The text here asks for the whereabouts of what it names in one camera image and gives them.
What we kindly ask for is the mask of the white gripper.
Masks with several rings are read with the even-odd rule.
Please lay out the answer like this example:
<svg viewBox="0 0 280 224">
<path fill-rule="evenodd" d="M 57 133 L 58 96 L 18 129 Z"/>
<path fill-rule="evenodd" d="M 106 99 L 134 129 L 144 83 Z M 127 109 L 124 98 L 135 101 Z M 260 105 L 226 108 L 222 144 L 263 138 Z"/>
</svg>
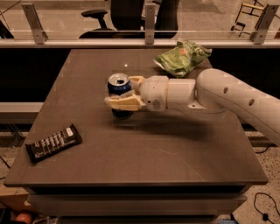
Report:
<svg viewBox="0 0 280 224">
<path fill-rule="evenodd" d="M 138 111 L 146 104 L 149 111 L 165 111 L 168 80 L 166 76 L 151 76 L 147 79 L 143 76 L 130 76 L 131 88 L 135 91 L 140 88 L 141 96 L 130 90 L 121 95 L 107 96 L 104 101 L 112 109 Z"/>
</svg>

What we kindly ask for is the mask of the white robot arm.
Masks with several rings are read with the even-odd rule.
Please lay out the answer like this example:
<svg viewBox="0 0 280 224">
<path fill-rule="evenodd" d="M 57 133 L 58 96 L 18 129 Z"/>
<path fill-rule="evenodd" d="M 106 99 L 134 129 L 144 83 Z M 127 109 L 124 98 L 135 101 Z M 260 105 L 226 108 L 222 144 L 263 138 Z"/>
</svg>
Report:
<svg viewBox="0 0 280 224">
<path fill-rule="evenodd" d="M 175 109 L 190 117 L 210 120 L 229 110 L 280 146 L 280 100 L 219 69 L 206 69 L 195 79 L 116 73 L 108 78 L 108 84 L 117 88 L 129 86 L 124 93 L 105 98 L 112 109 Z"/>
</svg>

